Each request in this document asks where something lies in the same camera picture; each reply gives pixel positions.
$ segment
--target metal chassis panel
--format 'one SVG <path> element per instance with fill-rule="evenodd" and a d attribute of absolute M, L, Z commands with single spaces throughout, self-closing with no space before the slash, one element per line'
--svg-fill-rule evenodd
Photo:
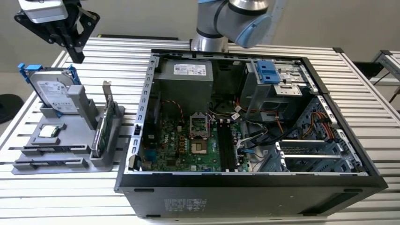
<path fill-rule="evenodd" d="M 145 89 L 143 89 L 143 95 L 142 95 L 142 101 L 141 101 L 141 112 L 139 117 L 137 120 L 137 124 L 143 127 L 145 125 L 145 115 L 146 110 L 149 106 L 149 97 L 151 92 L 151 84 L 153 84 L 153 76 L 154 76 L 154 70 L 155 67 L 158 67 L 159 64 L 159 57 L 169 56 L 170 58 L 193 58 L 193 59 L 230 59 L 230 60 L 253 60 L 253 59 L 278 59 L 277 56 L 270 55 L 257 55 L 257 54 L 241 54 L 241 53 L 215 53 L 215 52 L 190 52 L 190 51 L 173 51 L 173 50 L 153 50 L 154 54 L 150 59 L 150 66 L 147 71 L 147 78 L 145 83 Z M 126 158 L 126 166 L 121 167 L 119 169 L 119 176 L 117 181 L 117 190 L 123 191 L 129 201 L 131 202 L 139 217 L 175 217 L 179 215 L 183 215 L 183 217 L 214 217 L 217 212 L 219 213 L 219 216 L 225 217 L 243 217 L 243 216 L 263 216 L 266 214 L 258 214 L 257 212 L 253 212 L 251 210 L 245 209 L 231 209 L 230 212 L 225 212 L 219 210 L 221 208 L 230 207 L 229 201 L 227 205 L 225 202 L 214 202 L 214 204 L 219 205 L 218 208 L 214 208 L 214 212 L 199 214 L 195 212 L 181 212 L 179 214 L 169 213 L 167 209 L 163 207 L 157 207 L 157 205 L 161 205 L 163 202 L 161 202 L 161 199 L 169 199 L 170 196 L 175 196 L 178 199 L 186 199 L 190 198 L 190 196 L 203 196 L 205 198 L 211 198 L 211 196 L 217 197 L 219 195 L 214 195 L 209 193 L 207 191 L 202 192 L 202 194 L 197 194 L 195 192 L 199 191 L 199 188 L 203 188 L 203 190 L 209 189 L 211 192 L 223 193 L 227 191 L 227 188 L 242 188 L 242 191 L 246 191 L 245 188 L 267 188 L 271 192 L 279 193 L 282 188 L 293 188 L 293 191 L 295 190 L 303 190 L 302 195 L 307 195 L 309 193 L 313 193 L 311 189 L 315 189 L 315 191 L 321 191 L 322 193 L 333 193 L 335 194 L 335 191 L 338 191 L 338 188 L 343 188 L 343 192 L 349 192 L 349 190 L 353 190 L 351 192 L 358 192 L 358 194 L 349 196 L 346 200 L 342 202 L 335 203 L 335 199 L 325 200 L 327 201 L 323 205 L 315 206 L 317 208 L 305 209 L 305 211 L 299 212 L 299 214 L 303 215 L 319 215 L 326 216 L 333 214 L 334 212 L 339 211 L 349 205 L 354 204 L 355 202 L 361 201 L 363 198 L 369 197 L 374 192 L 379 192 L 383 189 L 387 188 L 387 184 L 385 182 L 383 177 L 381 176 L 377 167 L 374 166 L 373 160 L 370 159 L 366 150 L 362 147 L 362 144 L 353 132 L 353 129 L 349 126 L 349 123 L 341 113 L 341 109 L 334 102 L 330 91 L 327 89 L 326 84 L 323 83 L 319 74 L 317 73 L 314 66 L 309 60 L 309 58 L 302 57 L 282 57 L 281 59 L 287 60 L 301 60 L 307 65 L 309 73 L 311 74 L 311 77 L 314 79 L 315 84 L 319 87 L 321 94 L 323 95 L 331 109 L 333 113 L 338 119 L 339 127 L 343 129 L 350 142 L 354 145 L 354 148 L 357 149 L 357 152 L 359 154 L 359 157 L 362 158 L 362 161 L 365 163 L 366 169 L 370 172 L 370 176 L 287 176 L 287 175 L 274 175 L 274 176 L 245 176 L 245 174 L 239 175 L 239 173 L 230 173 L 230 172 L 222 172 L 221 176 L 206 176 L 201 173 L 191 173 L 191 172 L 133 172 L 130 170 L 130 167 L 133 167 L 131 162 L 131 155 L 135 155 L 141 149 L 141 139 L 142 139 L 142 133 L 141 135 L 134 135 L 131 141 L 131 146 L 129 148 L 129 156 Z M 142 197 L 142 191 L 135 190 L 145 190 L 147 192 L 147 199 L 143 199 Z"/>

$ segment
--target expansion slot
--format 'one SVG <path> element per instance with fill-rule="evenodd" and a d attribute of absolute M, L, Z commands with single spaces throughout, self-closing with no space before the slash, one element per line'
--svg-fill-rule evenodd
<path fill-rule="evenodd" d="M 221 167 L 222 171 L 235 171 L 237 160 L 233 141 L 233 131 L 229 123 L 218 124 L 219 148 L 221 148 Z"/>

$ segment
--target wall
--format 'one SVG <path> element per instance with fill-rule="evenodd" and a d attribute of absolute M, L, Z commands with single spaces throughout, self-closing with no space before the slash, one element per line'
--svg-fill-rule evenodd
<path fill-rule="evenodd" d="M 353 60 L 400 50 L 399 0 L 289 0 L 273 43 L 342 47 Z"/>
<path fill-rule="evenodd" d="M 179 37 L 197 34 L 198 1 L 195 0 L 89 0 L 83 8 L 101 15 L 98 34 Z M 17 71 L 18 64 L 51 65 L 61 47 L 47 44 L 14 21 L 21 9 L 18 0 L 2 0 L 0 71 Z"/>
<path fill-rule="evenodd" d="M 400 50 L 399 0 L 287 0 L 273 43 L 341 46 L 354 60 L 371 60 L 379 49 Z M 102 16 L 94 34 L 179 37 L 195 35 L 197 0 L 89 0 Z M 61 47 L 47 44 L 14 21 L 17 0 L 0 7 L 0 71 L 18 63 L 50 65 Z"/>

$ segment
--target green circuit board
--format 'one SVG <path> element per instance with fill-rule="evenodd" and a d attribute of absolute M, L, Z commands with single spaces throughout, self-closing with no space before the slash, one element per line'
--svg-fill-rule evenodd
<path fill-rule="evenodd" d="M 222 172 L 217 121 L 210 123 L 210 137 L 207 140 L 193 140 L 190 138 L 189 123 L 190 120 L 186 121 L 185 126 L 181 126 L 182 124 L 177 120 L 162 121 L 157 160 L 151 164 L 153 171 Z M 239 123 L 233 123 L 231 130 L 233 137 L 238 139 L 241 137 Z M 194 154 L 194 143 L 205 144 L 207 152 Z M 249 171 L 247 163 L 238 169 L 239 171 Z"/>

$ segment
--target motherboard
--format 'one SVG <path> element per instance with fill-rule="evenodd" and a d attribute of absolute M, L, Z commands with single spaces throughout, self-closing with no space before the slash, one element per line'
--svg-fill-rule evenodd
<path fill-rule="evenodd" d="M 227 171 L 226 158 L 237 158 L 234 145 L 242 138 L 241 124 L 221 124 L 207 120 L 207 128 L 201 120 L 162 120 L 158 147 L 146 149 L 143 168 L 147 171 L 222 172 Z M 222 143 L 218 127 L 230 128 L 229 138 Z M 207 131 L 206 136 L 194 136 L 194 131 Z M 249 171 L 249 165 L 241 161 L 239 172 Z"/>

